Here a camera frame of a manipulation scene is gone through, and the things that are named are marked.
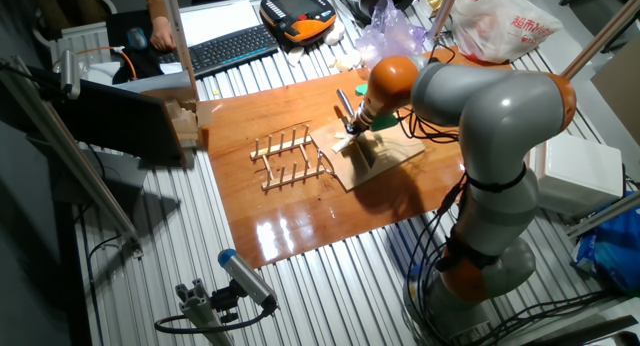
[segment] white box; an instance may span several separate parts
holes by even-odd
[[[585,216],[624,192],[620,150],[562,133],[530,152],[538,177],[540,207]]]

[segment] wooden rack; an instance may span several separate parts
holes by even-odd
[[[251,160],[257,160],[258,158],[261,158],[264,162],[265,167],[267,168],[267,182],[262,183],[263,190],[266,191],[275,187],[284,186],[295,181],[319,175],[326,171],[321,161],[322,152],[318,150],[318,160],[316,162],[316,166],[311,167],[311,162],[309,161],[309,157],[307,156],[307,151],[304,149],[305,145],[312,143],[311,136],[309,136],[309,125],[305,126],[304,137],[296,138],[296,128],[294,127],[291,141],[284,140],[283,131],[282,133],[280,133],[280,144],[273,145],[272,142],[273,135],[269,135],[267,147],[261,149],[260,139],[256,139],[256,150],[250,154]],[[280,177],[276,179],[273,175],[273,172],[271,171],[271,165],[269,165],[268,157],[296,148],[300,149],[300,153],[302,153],[302,157],[304,157],[304,169],[302,171],[297,171],[298,163],[294,162],[291,173],[285,175],[285,167],[282,166],[282,169],[280,170]]]

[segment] glossy wooden tabletop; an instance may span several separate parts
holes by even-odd
[[[442,58],[448,57],[444,51]],[[468,62],[456,59],[454,63]],[[275,144],[282,131],[289,140],[293,127],[302,137],[304,125],[314,130],[335,120],[342,110],[336,89],[343,89],[355,107],[362,100],[354,90],[366,83],[363,73],[345,72],[209,101],[213,122],[204,130],[209,158],[236,250],[253,267],[433,210],[459,180],[463,168],[458,144],[425,142],[424,153],[349,193],[329,174],[262,191],[261,183],[267,180],[264,163],[249,157],[256,138],[261,148],[267,147],[270,134]],[[305,149],[315,165],[315,147]],[[301,152],[269,158],[275,175],[283,166],[291,172],[294,161],[304,164]]]

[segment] monitor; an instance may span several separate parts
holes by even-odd
[[[29,71],[41,82],[60,85],[59,74],[33,67]],[[0,98],[6,97],[11,93],[0,86]],[[9,107],[0,112],[0,121],[23,132],[37,131],[17,103],[11,107],[5,102]],[[81,80],[78,99],[52,104],[77,141],[131,154],[154,166],[182,165],[182,147],[163,100]]]

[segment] person's hand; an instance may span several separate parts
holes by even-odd
[[[156,17],[153,21],[153,33],[151,34],[151,45],[159,51],[172,51],[176,48],[173,41],[171,25],[166,17]]]

